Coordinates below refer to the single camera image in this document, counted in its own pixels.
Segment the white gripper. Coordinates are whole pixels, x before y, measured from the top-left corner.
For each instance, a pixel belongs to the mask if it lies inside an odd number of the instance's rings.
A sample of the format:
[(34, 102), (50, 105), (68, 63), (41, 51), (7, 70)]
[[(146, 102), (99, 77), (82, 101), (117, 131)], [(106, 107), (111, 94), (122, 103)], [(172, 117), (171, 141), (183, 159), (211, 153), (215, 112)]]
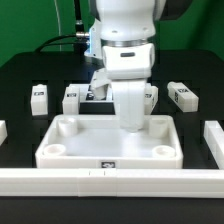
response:
[(103, 61), (105, 70), (96, 70), (90, 82), (95, 98), (102, 100), (106, 97), (110, 80), (120, 127), (132, 132), (142, 129), (145, 88), (155, 62), (154, 45), (104, 46)]

